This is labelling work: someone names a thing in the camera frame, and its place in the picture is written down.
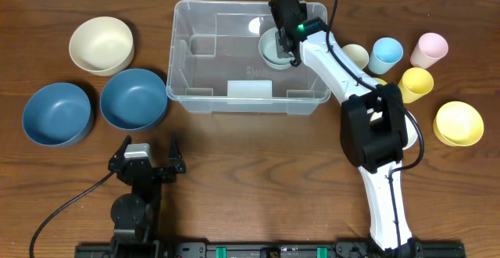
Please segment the light blue cup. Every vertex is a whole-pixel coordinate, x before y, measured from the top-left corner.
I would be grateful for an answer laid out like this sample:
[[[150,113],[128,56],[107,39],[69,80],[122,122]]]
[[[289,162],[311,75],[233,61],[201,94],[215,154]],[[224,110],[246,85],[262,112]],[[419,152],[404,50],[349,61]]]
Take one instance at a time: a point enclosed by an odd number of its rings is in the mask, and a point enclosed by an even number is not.
[[[381,75],[387,73],[403,57],[403,47],[394,38],[380,38],[370,54],[368,68],[372,73]]]

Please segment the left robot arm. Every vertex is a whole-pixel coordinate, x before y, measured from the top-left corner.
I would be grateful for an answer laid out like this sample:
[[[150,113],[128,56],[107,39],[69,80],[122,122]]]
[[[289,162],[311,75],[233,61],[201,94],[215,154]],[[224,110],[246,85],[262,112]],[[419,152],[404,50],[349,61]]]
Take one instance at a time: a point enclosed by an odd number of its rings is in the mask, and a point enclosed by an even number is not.
[[[164,167],[154,167],[151,147],[134,144],[126,136],[122,145],[109,160],[109,171],[131,187],[112,205],[113,237],[119,242],[146,243],[156,233],[162,185],[174,183],[178,174],[186,172],[184,159],[174,136],[170,139],[168,160]]]

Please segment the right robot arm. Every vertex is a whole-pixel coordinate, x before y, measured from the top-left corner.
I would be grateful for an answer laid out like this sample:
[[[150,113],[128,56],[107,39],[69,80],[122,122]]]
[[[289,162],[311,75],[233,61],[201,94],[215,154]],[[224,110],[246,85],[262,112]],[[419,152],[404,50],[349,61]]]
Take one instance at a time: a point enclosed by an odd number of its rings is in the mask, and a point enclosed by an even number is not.
[[[412,233],[401,190],[403,149],[411,118],[395,84],[367,76],[343,52],[330,27],[308,18],[305,2],[271,0],[277,26],[277,54],[294,67],[312,69],[341,104],[340,141],[348,161],[362,175],[369,208],[370,237],[380,256],[410,257]]]

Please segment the yellow small bowl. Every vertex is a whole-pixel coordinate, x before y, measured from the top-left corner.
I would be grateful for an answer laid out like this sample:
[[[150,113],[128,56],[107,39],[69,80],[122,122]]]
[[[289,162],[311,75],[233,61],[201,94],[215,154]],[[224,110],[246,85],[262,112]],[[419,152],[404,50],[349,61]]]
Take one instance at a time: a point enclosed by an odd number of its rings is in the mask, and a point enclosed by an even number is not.
[[[484,122],[471,105],[453,101],[445,103],[433,122],[434,134],[446,145],[466,147],[480,141],[484,134]]]

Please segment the blue bowl near container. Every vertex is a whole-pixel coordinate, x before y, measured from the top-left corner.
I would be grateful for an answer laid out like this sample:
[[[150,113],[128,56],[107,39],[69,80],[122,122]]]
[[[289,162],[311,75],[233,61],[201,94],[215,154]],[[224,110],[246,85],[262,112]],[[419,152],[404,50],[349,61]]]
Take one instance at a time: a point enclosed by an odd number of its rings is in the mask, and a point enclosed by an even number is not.
[[[124,131],[142,131],[159,124],[168,108],[165,81],[146,69],[124,70],[106,83],[100,97],[105,120]]]

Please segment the blue bowl far left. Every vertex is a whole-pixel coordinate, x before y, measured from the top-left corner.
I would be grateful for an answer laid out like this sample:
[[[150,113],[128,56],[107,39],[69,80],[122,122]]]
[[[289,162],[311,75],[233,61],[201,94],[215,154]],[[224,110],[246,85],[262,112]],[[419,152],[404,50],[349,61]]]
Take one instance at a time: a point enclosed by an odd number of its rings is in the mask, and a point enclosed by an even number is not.
[[[93,123],[94,111],[86,92],[63,82],[38,90],[28,100],[22,116],[26,136],[48,147],[80,142],[90,133]]]

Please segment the light blue small bowl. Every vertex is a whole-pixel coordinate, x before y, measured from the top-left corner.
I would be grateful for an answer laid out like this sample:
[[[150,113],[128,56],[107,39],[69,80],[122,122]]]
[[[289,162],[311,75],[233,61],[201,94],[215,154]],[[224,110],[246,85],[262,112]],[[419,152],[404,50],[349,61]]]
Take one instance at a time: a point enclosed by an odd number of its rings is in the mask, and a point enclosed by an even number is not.
[[[283,51],[277,43],[278,29],[270,28],[259,39],[259,53],[265,63],[275,70],[286,70],[291,67],[293,56]]]

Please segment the pink cup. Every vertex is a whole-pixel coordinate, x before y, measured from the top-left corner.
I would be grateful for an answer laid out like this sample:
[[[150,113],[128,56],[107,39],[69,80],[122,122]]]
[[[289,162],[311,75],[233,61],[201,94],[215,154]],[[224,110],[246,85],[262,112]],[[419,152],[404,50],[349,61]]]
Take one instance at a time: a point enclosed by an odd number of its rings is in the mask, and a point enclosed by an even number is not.
[[[437,33],[423,34],[410,56],[414,67],[428,69],[448,54],[448,42]]]

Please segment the cream small bowl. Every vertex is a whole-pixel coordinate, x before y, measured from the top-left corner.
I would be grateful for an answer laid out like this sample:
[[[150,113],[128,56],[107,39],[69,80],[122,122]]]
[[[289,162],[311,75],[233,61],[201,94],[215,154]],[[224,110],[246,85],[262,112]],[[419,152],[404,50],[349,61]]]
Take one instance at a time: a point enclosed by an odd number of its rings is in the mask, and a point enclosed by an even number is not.
[[[382,120],[382,113],[373,112],[371,117],[370,117],[370,122],[380,121],[380,120]],[[402,148],[403,150],[406,150],[406,149],[412,147],[418,138],[416,129],[413,126],[413,124],[411,123],[411,120],[407,116],[405,116],[405,125],[406,125],[406,132],[407,132],[408,141],[407,141],[406,146],[404,146]]]

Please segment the cream cup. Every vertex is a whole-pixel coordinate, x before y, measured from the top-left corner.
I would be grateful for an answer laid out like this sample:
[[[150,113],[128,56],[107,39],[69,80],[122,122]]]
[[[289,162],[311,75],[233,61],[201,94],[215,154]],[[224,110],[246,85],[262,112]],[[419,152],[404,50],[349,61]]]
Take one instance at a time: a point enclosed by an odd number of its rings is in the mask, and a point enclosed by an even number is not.
[[[342,48],[342,51],[359,67],[363,70],[369,62],[370,55],[361,45],[349,44]]]

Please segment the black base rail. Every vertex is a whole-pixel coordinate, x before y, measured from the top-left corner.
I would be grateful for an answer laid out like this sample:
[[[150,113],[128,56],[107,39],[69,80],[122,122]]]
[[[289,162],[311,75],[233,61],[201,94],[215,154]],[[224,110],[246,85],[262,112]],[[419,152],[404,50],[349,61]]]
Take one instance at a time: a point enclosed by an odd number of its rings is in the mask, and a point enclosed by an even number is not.
[[[257,245],[205,244],[185,242],[177,245],[160,241],[148,245],[113,243],[112,245],[79,245],[75,258],[466,258],[462,243],[412,241],[402,251],[378,249],[372,242],[338,241],[331,245]]]

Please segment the yellow cup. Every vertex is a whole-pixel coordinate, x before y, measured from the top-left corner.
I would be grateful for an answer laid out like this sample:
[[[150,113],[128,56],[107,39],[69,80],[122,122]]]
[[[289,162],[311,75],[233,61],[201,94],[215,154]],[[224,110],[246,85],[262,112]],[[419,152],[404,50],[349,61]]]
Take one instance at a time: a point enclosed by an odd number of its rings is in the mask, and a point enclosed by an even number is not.
[[[402,93],[402,101],[412,103],[432,91],[434,79],[427,70],[413,67],[404,72],[398,87]]]
[[[374,79],[375,81],[379,82],[379,83],[380,83],[380,84],[382,84],[382,85],[386,85],[386,84],[388,84],[386,81],[384,81],[383,79],[380,79],[380,78],[378,78],[378,77],[373,77],[373,79]]]

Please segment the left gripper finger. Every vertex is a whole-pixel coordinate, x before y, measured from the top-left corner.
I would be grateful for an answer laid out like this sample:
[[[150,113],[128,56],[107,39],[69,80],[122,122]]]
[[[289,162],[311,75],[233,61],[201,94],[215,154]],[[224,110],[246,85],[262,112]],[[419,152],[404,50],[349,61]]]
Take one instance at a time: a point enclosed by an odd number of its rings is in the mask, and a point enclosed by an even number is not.
[[[116,150],[116,152],[113,154],[113,156],[109,160],[108,170],[110,172],[118,172],[125,165],[126,160],[125,160],[124,154],[125,154],[127,146],[130,145],[131,142],[132,142],[132,137],[130,135],[127,135],[125,137],[125,139],[123,140],[121,146]]]
[[[169,161],[170,166],[175,170],[176,174],[186,173],[186,164],[177,144],[175,134],[172,134],[170,138]]]

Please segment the clear plastic storage container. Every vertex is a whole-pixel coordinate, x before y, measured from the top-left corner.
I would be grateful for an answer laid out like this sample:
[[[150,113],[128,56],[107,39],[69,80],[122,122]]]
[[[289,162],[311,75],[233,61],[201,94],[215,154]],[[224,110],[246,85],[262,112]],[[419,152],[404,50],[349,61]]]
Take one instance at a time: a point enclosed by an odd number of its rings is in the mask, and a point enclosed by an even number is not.
[[[266,2],[178,2],[168,97],[190,113],[311,114],[330,90],[306,66],[275,70],[266,64],[259,39],[274,26]]]

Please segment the cream large bowl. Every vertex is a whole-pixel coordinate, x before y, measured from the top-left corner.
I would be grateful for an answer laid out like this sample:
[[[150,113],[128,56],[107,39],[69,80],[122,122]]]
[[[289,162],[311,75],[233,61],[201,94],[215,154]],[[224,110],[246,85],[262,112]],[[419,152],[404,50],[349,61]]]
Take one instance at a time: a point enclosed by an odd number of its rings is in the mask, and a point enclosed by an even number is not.
[[[73,32],[69,53],[82,70],[108,77],[130,65],[134,58],[134,37],[122,20],[100,16],[82,23]]]

